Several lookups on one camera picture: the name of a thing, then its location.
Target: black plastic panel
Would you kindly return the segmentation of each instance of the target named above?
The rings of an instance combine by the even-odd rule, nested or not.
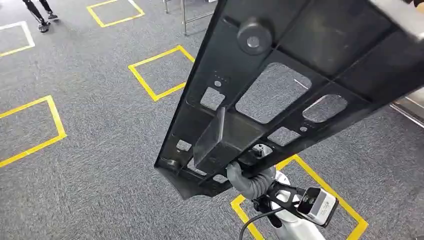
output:
[[[272,36],[259,54],[239,46],[246,23],[255,23],[252,33]],[[295,70],[311,86],[271,121],[259,123],[235,105],[271,63]],[[220,0],[154,166],[184,199],[216,196],[231,187],[213,179],[226,175],[229,162],[245,159],[243,174],[255,175],[417,89],[424,84],[423,66],[423,43],[365,0]],[[201,104],[208,87],[224,95],[217,110]],[[347,105],[324,122],[304,118],[304,110],[326,95]],[[281,127],[299,137],[285,146],[269,140]],[[191,148],[177,149],[179,140]],[[272,153],[255,160],[256,144]],[[193,156],[206,175],[187,167]]]

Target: yellow tape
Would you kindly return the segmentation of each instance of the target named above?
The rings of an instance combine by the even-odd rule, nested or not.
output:
[[[348,240],[357,240],[364,233],[365,229],[368,227],[368,223],[340,196],[335,192],[330,185],[328,185],[318,174],[312,170],[312,168],[303,161],[298,155],[293,156],[296,162],[327,192],[336,197],[339,201],[339,204],[346,210],[349,215],[351,215],[357,222],[358,225],[353,229],[353,231],[347,236]]]
[[[365,221],[342,197],[340,197],[331,187],[328,185],[318,174],[312,170],[312,168],[305,162],[303,159],[297,154],[281,161],[275,167],[277,170],[283,169],[289,163],[295,160],[324,190],[338,198],[339,204],[342,208],[346,210],[357,222],[358,225],[353,229],[353,231],[347,236],[346,240],[358,240],[361,235],[365,232],[368,227],[368,222]],[[242,195],[237,196],[232,202],[231,207],[234,209],[235,213],[240,217],[243,223],[246,223],[249,220],[249,217],[240,207],[240,204],[245,200]],[[254,239],[263,240],[264,237],[258,231],[253,223],[251,223],[248,227],[249,232],[252,234]]]
[[[194,62],[195,61],[195,58],[194,57],[192,57],[191,55],[190,55],[190,53],[189,52],[187,52],[184,48],[183,48],[183,46],[181,46],[181,45],[177,45],[176,47],[174,47],[173,49],[171,49],[171,50],[168,50],[168,51],[165,51],[165,52],[162,52],[161,54],[158,54],[158,55],[156,55],[156,56],[152,56],[152,57],[150,57],[150,58],[147,58],[147,59],[144,59],[144,60],[142,60],[142,61],[139,61],[139,62],[137,62],[137,63],[134,63],[134,64],[131,64],[131,65],[129,65],[128,66],[128,69],[132,72],[132,74],[134,74],[134,76],[135,76],[135,78],[138,80],[138,82],[140,82],[140,84],[143,86],[143,88],[146,90],[146,92],[147,92],[147,94],[151,97],[151,99],[153,99],[153,101],[157,101],[157,100],[159,100],[159,99],[161,99],[161,98],[163,98],[163,97],[165,97],[165,96],[167,96],[167,95],[169,95],[169,94],[171,94],[171,93],[173,93],[173,92],[175,92],[175,91],[177,91],[177,90],[179,90],[179,89],[182,89],[182,88],[184,88],[184,86],[186,86],[186,82],[183,82],[183,83],[180,83],[180,84],[178,84],[177,86],[174,86],[173,88],[171,88],[171,89],[168,89],[168,90],[166,90],[166,91],[164,91],[164,92],[162,92],[162,93],[160,93],[160,94],[156,94],[153,90],[152,90],[152,88],[147,84],[147,82],[144,80],[144,78],[140,75],[140,73],[136,70],[136,67],[138,67],[138,66],[140,66],[140,65],[143,65],[143,64],[146,64],[146,63],[149,63],[149,62],[151,62],[151,61],[153,61],[153,60],[156,60],[156,59],[160,59],[160,58],[162,58],[162,57],[164,57],[164,56],[166,56],[166,55],[169,55],[169,54],[172,54],[172,53],[174,53],[174,52],[176,52],[176,51],[181,51],[182,52],[182,54],[184,55],[184,56],[186,56],[190,61],[192,61],[192,62]]]
[[[115,24],[119,24],[119,23],[123,23],[123,22],[126,22],[126,21],[128,21],[128,20],[131,20],[131,19],[135,19],[135,18],[139,18],[139,17],[141,17],[141,16],[143,16],[144,14],[145,14],[145,12],[133,1],[133,0],[128,0],[128,2],[140,13],[140,14],[137,14],[137,15],[135,15],[135,16],[130,16],[130,17],[127,17],[127,18],[124,18],[124,19],[121,19],[121,20],[118,20],[118,21],[114,21],[114,22],[111,22],[111,23],[107,23],[107,24],[104,24],[103,22],[102,22],[102,20],[100,20],[100,18],[99,18],[99,16],[97,16],[97,14],[93,11],[93,8],[95,8],[95,7],[98,7],[98,6],[101,6],[101,5],[105,5],[105,4],[110,4],[110,3],[113,3],[113,2],[116,2],[116,1],[118,1],[118,0],[109,0],[109,1],[104,1],[104,2],[100,2],[100,3],[97,3],[97,4],[94,4],[94,5],[90,5],[90,6],[87,6],[86,8],[87,8],[87,10],[88,10],[88,12],[90,13],[90,15],[94,18],[94,20],[97,22],[97,24],[99,24],[100,25],[100,27],[102,27],[102,28],[105,28],[105,27],[109,27],[109,26],[112,26],[112,25],[115,25]]]
[[[37,99],[35,101],[32,101],[30,103],[24,104],[22,106],[19,106],[19,107],[16,107],[14,109],[11,109],[11,110],[9,110],[7,112],[4,112],[4,113],[0,114],[0,119],[1,118],[4,118],[4,117],[7,117],[9,115],[12,115],[12,114],[14,114],[16,112],[19,112],[21,110],[24,110],[26,108],[29,108],[31,106],[34,106],[36,104],[39,104],[41,102],[44,102],[44,101],[47,101],[48,107],[49,107],[50,112],[51,112],[51,116],[53,117],[53,121],[54,121],[54,124],[55,124],[56,129],[57,129],[58,136],[55,136],[55,137],[53,137],[53,138],[51,138],[51,139],[49,139],[49,140],[47,140],[47,141],[45,141],[45,142],[43,142],[41,144],[38,144],[37,146],[31,147],[28,150],[25,150],[25,151],[23,151],[23,152],[21,152],[19,154],[16,154],[16,155],[14,155],[12,157],[9,157],[6,160],[0,161],[0,168],[1,167],[4,167],[4,166],[6,166],[6,165],[8,165],[10,163],[13,163],[14,161],[17,161],[17,160],[19,160],[19,159],[21,159],[21,158],[23,158],[25,156],[28,156],[28,155],[30,155],[32,153],[35,153],[36,151],[38,151],[38,150],[40,150],[42,148],[45,148],[45,147],[47,147],[47,146],[49,146],[49,145],[51,145],[51,144],[53,144],[53,143],[55,143],[55,142],[57,142],[57,141],[65,138],[67,136],[66,133],[65,133],[64,126],[62,125],[61,118],[59,117],[58,110],[56,109],[55,102],[53,101],[53,98],[52,98],[51,95],[42,97],[42,98]]]
[[[243,211],[243,209],[240,207],[240,205],[242,204],[242,202],[245,200],[246,198],[242,195],[238,195],[232,202],[231,202],[231,207],[232,209],[234,209],[234,211],[237,213],[237,215],[240,217],[240,219],[243,221],[243,223],[247,223],[249,221],[249,217],[247,216],[247,214]],[[250,234],[252,234],[252,236],[254,237],[254,239],[256,240],[264,240],[264,237],[262,236],[262,234],[258,231],[258,229],[256,228],[256,226],[251,223],[247,226],[247,229],[249,229]]]
[[[14,53],[26,50],[26,49],[30,49],[30,48],[32,48],[36,45],[34,43],[33,37],[31,36],[31,32],[28,29],[28,25],[27,25],[26,21],[19,21],[19,22],[15,22],[15,23],[12,23],[12,24],[0,26],[0,31],[3,30],[3,29],[13,28],[13,27],[17,27],[17,26],[22,27],[23,33],[25,34],[26,40],[28,41],[28,45],[20,47],[20,48],[13,49],[13,50],[10,50],[10,51],[6,51],[6,52],[0,52],[0,57],[4,57],[4,56],[9,55],[9,54],[14,54]]]
[[[14,53],[20,52],[20,51],[25,50],[25,49],[30,49],[32,47],[33,46],[28,45],[28,46],[23,46],[23,47],[16,48],[14,50],[10,50],[10,51],[7,51],[7,52],[2,52],[2,53],[0,53],[0,57],[4,57],[4,56],[9,55],[9,54],[14,54]]]

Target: metal bar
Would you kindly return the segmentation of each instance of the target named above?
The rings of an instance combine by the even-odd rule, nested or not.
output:
[[[184,36],[187,36],[187,20],[186,20],[186,1],[181,0],[181,10],[182,10],[182,25]]]
[[[213,11],[208,12],[208,13],[205,13],[205,14],[200,15],[200,16],[196,16],[196,17],[193,17],[193,18],[187,19],[185,22],[186,22],[186,23],[191,23],[191,22],[193,22],[193,21],[196,21],[196,20],[202,19],[202,18],[204,18],[204,17],[211,16],[212,14],[214,14],[214,12],[213,12]]]
[[[418,126],[424,128],[424,122],[421,121],[421,119],[419,119],[418,117],[414,116],[413,114],[409,113],[408,111],[397,106],[395,103],[390,104],[390,107],[392,109],[396,110],[397,112],[399,112],[400,114],[402,114],[403,116],[407,117],[412,122],[416,123]]]

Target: gray carpet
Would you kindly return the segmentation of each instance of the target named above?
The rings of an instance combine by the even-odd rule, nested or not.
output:
[[[128,70],[177,45],[195,57],[209,18],[189,23],[185,37],[178,1],[169,1],[165,14],[162,1],[135,0],[144,16],[102,28],[86,9],[99,2],[50,0],[60,21],[40,34],[21,1],[0,0],[0,26],[26,21],[35,42],[0,57],[0,113],[52,95],[67,133],[0,168],[0,239],[236,239],[242,222],[230,206],[238,195],[234,189],[183,201],[153,169],[182,90],[154,102]],[[188,0],[188,17],[213,7]],[[136,14],[125,0],[94,11],[104,23]],[[19,47],[21,38],[15,29],[0,31],[0,49]],[[181,55],[137,70],[159,94],[187,77],[192,63]],[[281,79],[291,85],[293,78],[299,76],[286,71]],[[274,90],[267,79],[240,110],[251,109],[246,114],[264,121],[279,101],[293,97],[280,91],[275,97],[281,100],[270,99],[268,110],[255,108],[257,96]],[[56,136],[49,112],[40,103],[1,118],[0,160]],[[300,156],[369,223],[362,239],[409,240],[424,234],[423,137],[423,129],[385,107]],[[294,184],[316,185],[294,162],[284,172]],[[248,201],[242,207],[249,216],[257,214]],[[265,220],[255,225],[275,239]],[[355,225],[340,208],[321,231],[342,240]]]

